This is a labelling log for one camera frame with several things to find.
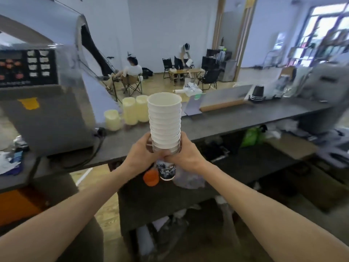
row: woman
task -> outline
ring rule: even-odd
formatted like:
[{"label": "woman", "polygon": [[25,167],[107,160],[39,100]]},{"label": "woman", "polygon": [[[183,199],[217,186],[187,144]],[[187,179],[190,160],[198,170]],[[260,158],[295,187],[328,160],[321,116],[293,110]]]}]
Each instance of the woman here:
[{"label": "woman", "polygon": [[189,43],[184,44],[183,46],[179,47],[179,52],[178,55],[175,56],[174,58],[174,66],[177,70],[182,70],[185,66],[185,62],[184,62],[184,56],[185,54],[187,54],[188,59],[190,59],[190,54],[189,54],[189,49],[190,49],[190,45]]},{"label": "woman", "polygon": [[119,71],[115,76],[121,77],[126,75],[137,76],[143,73],[142,66],[138,65],[138,61],[136,57],[129,56],[127,60],[130,63],[130,66],[125,67],[124,70]]}]

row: floor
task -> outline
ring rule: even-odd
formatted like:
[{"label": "floor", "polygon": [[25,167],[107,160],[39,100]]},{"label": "floor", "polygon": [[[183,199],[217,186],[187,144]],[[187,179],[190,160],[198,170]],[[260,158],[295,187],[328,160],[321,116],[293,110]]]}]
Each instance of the floor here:
[{"label": "floor", "polygon": [[[219,82],[218,89],[243,84],[264,84],[276,79],[280,72],[280,68],[262,71],[242,69],[237,83]],[[170,79],[163,79],[162,74],[155,74],[153,77],[143,81],[143,94],[145,95],[155,92],[172,92],[174,89],[180,88],[181,86],[174,86]],[[125,97],[121,89],[122,86],[118,83],[117,96],[119,99]],[[345,117],[342,122],[344,125],[349,126],[349,114]],[[7,147],[17,135],[18,133],[12,124],[1,114],[0,110],[0,150]],[[83,173],[72,173],[72,177],[77,181]],[[80,190],[83,190],[97,183],[108,174],[109,169],[107,165],[94,167],[78,187]],[[222,240],[220,210],[212,202],[205,202],[202,205],[203,210],[201,211],[188,211],[186,218],[192,221],[192,223],[186,235],[165,261],[272,261],[241,220],[237,222],[236,227],[242,242],[244,255],[235,254],[230,246]],[[296,195],[289,200],[288,206],[329,230],[349,245],[349,234],[347,233],[349,228],[349,220],[347,219],[349,217],[349,205],[324,214],[302,195]],[[96,214],[97,221],[104,232],[105,262],[131,261],[120,233],[118,207],[118,197],[115,194]],[[195,222],[195,216],[205,217],[205,219],[202,219],[202,223],[197,223]]]}]

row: wooden table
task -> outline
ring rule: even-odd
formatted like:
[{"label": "wooden table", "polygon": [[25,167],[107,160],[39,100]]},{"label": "wooden table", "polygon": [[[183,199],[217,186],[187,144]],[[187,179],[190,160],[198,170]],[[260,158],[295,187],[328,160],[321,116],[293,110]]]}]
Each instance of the wooden table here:
[{"label": "wooden table", "polygon": [[189,74],[190,78],[198,78],[199,74],[205,72],[204,69],[202,68],[192,68],[192,69],[183,69],[183,70],[177,70],[177,69],[170,69],[169,70],[169,76],[170,79],[173,81],[173,84],[176,85],[175,83],[175,74],[181,75],[181,74]]}]

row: stack of paper cups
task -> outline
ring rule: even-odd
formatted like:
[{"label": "stack of paper cups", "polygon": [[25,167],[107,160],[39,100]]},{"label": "stack of paper cups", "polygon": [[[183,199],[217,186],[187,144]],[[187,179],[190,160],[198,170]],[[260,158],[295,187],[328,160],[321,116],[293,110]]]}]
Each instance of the stack of paper cups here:
[{"label": "stack of paper cups", "polygon": [[[148,97],[149,124],[153,150],[168,149],[175,154],[180,149],[182,98],[173,93],[156,93]],[[176,167],[163,161],[157,163],[160,178],[172,180]]]}]

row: person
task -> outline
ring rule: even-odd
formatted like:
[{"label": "person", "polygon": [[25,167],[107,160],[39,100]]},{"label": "person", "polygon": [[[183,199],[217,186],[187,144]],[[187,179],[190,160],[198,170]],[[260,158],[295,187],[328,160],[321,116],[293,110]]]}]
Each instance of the person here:
[{"label": "person", "polygon": [[124,70],[119,71],[115,77],[121,77],[126,75],[132,75],[132,76],[137,76],[141,75],[143,73],[142,66],[138,64],[138,60],[136,57],[129,56],[127,57],[127,60],[130,63],[130,66],[126,66]]},{"label": "person", "polygon": [[178,52],[177,56],[175,56],[175,58],[174,58],[174,60],[175,60],[174,61],[175,62],[174,66],[175,66],[175,68],[177,70],[183,70],[184,69],[184,66],[185,66],[185,62],[184,62],[185,54],[187,54],[188,59],[190,59],[189,49],[190,49],[189,43],[186,43],[183,46],[179,47],[179,52]]},{"label": "person", "polygon": [[205,178],[233,207],[275,262],[348,262],[349,247],[325,229],[206,161],[182,132],[182,149],[150,153],[146,133],[105,179],[27,220],[0,238],[1,262],[55,261],[126,182],[163,158]]}]

